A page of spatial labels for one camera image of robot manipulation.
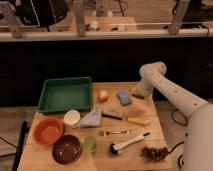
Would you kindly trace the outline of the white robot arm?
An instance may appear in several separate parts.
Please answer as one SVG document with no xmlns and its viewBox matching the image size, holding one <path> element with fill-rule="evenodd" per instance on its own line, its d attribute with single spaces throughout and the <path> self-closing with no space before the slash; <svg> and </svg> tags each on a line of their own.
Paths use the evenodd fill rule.
<svg viewBox="0 0 213 171">
<path fill-rule="evenodd" d="M 149 97 L 156 88 L 188 118 L 181 171 L 213 171 L 213 104 L 165 77 L 163 62 L 140 67 L 135 90 Z"/>
</svg>

